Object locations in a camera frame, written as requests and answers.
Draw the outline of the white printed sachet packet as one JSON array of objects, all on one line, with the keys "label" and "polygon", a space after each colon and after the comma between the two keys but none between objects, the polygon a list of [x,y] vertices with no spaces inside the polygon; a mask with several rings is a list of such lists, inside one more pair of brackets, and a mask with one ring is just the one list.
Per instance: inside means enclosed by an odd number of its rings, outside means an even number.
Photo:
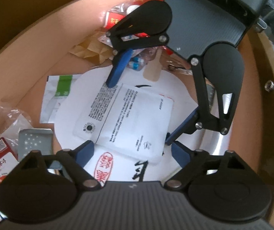
[{"label": "white printed sachet packet", "polygon": [[159,163],[174,101],[127,84],[88,97],[73,134],[120,154]]}]

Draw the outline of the grey star-pattern packet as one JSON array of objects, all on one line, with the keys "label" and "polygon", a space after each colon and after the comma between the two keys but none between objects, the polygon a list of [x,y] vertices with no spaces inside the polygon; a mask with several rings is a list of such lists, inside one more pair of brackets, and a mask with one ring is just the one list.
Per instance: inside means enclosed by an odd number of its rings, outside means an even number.
[{"label": "grey star-pattern packet", "polygon": [[52,129],[30,128],[19,132],[18,161],[21,161],[33,150],[41,151],[42,155],[53,154]]}]

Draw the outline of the wooden drawer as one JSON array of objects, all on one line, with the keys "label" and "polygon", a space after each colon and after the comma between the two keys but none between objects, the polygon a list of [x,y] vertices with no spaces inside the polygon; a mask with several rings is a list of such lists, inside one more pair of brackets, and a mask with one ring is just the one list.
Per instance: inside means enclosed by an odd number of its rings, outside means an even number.
[{"label": "wooden drawer", "polygon": [[[0,0],[0,105],[22,109],[39,126],[47,75],[87,71],[69,50],[101,26],[102,12],[124,1]],[[273,188],[274,226],[274,49],[252,29],[239,50],[245,74],[229,148]]]}]

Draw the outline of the clear crumpled plastic bag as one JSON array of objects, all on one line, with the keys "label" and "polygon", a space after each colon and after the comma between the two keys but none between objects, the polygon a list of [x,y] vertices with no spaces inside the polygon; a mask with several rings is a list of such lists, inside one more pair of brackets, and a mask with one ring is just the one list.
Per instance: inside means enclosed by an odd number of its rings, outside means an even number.
[{"label": "clear crumpled plastic bag", "polygon": [[30,116],[23,110],[8,105],[0,106],[0,138],[5,138],[15,152],[19,145],[19,132],[32,128],[32,124]]}]

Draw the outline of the crumpled brown paper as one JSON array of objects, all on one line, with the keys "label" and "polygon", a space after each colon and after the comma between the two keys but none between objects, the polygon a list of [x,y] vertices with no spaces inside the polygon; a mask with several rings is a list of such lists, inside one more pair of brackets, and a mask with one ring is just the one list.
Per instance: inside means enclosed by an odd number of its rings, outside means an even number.
[{"label": "crumpled brown paper", "polygon": [[83,42],[73,46],[69,53],[86,59],[95,66],[101,65],[113,56],[113,49],[98,40],[98,38],[103,35],[103,32],[95,31],[93,34],[88,35]]}]

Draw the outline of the white green packet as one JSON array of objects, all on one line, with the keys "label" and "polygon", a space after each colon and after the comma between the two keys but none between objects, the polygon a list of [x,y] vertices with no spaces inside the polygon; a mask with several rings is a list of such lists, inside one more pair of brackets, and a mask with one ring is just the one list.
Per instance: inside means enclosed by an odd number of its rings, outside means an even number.
[{"label": "white green packet", "polygon": [[58,109],[69,96],[71,87],[81,74],[50,75],[44,89],[39,122],[53,124]]}]

